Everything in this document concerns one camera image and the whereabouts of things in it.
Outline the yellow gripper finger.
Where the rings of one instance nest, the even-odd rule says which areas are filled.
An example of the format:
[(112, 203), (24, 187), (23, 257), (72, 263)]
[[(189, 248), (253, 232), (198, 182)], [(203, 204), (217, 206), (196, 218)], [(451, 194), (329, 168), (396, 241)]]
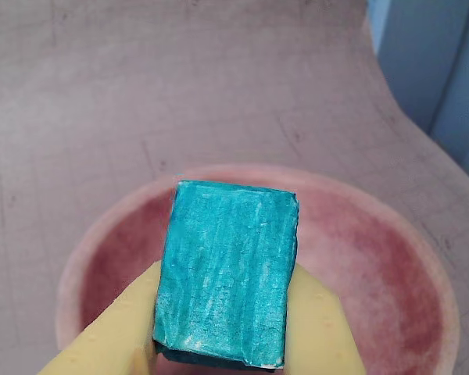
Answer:
[(161, 262), (154, 262), (40, 373), (155, 374), (152, 326), (160, 269)]
[(338, 296), (302, 267), (288, 288), (284, 373), (365, 373)]

